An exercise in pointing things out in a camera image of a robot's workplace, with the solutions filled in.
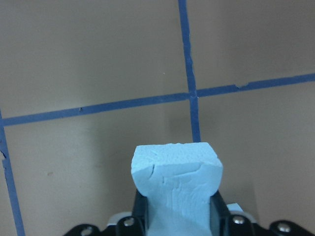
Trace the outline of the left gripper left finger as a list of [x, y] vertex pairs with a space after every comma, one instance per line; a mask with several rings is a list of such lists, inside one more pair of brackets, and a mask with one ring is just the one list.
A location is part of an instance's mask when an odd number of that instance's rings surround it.
[[135, 193], [134, 205], [132, 208], [132, 218], [135, 222], [135, 227], [139, 232], [139, 236], [146, 236], [149, 228], [149, 210], [148, 199], [143, 196], [138, 190]]

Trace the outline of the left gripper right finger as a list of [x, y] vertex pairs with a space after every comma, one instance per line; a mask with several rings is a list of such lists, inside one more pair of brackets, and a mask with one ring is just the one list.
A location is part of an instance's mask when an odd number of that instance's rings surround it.
[[210, 197], [210, 230], [213, 236], [223, 236], [226, 219], [229, 217], [229, 210], [220, 194], [217, 191]]

